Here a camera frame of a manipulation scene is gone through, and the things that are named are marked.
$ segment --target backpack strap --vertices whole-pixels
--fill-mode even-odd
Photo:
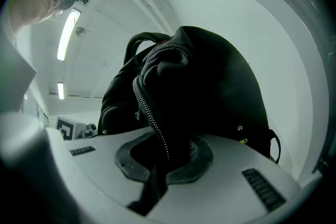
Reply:
[[[281,144],[280,144],[280,139],[279,137],[275,134],[275,132],[271,129],[268,130],[269,134],[271,135],[271,139],[275,138],[275,140],[277,141],[278,147],[279,147],[279,155],[278,158],[276,159],[276,163],[279,163],[280,160],[280,155],[281,155]]]
[[[143,32],[143,33],[135,35],[134,37],[130,39],[130,41],[127,44],[124,64],[126,64],[129,60],[131,60],[137,54],[136,51],[138,50],[138,47],[143,41],[152,41],[156,44],[159,44],[168,39],[170,39],[170,36],[166,34],[161,34],[161,33]]]

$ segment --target fluorescent light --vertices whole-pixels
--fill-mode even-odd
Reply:
[[[57,83],[57,88],[58,88],[58,96],[60,99],[64,99],[64,89],[63,89],[63,82]]]
[[[58,51],[57,51],[58,60],[64,61],[65,59],[65,53],[67,52],[69,39],[70,39],[72,30],[75,27],[75,24],[79,18],[79,15],[80,15],[80,10],[73,8],[70,11],[67,20],[65,21],[63,31],[61,34],[61,38],[58,44]]]

